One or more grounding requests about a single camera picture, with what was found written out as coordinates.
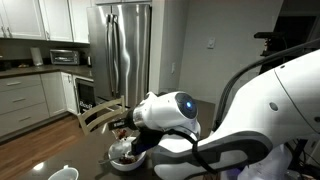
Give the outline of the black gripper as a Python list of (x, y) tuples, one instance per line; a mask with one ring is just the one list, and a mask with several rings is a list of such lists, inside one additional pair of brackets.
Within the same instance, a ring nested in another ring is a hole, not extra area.
[(136, 130), (137, 127), (133, 122), (133, 118), (131, 116), (126, 117), (118, 117), (107, 123), (109, 130), (129, 128), (131, 130)]

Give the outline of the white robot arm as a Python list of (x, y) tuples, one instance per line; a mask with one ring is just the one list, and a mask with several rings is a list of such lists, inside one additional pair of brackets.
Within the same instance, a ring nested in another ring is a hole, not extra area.
[(148, 93), (109, 128), (138, 130), (131, 152), (152, 149), (154, 171), (164, 180), (257, 164), (279, 145), (319, 133), (319, 60), (316, 50), (243, 85), (221, 125), (202, 140), (197, 106), (181, 91), (162, 96)]

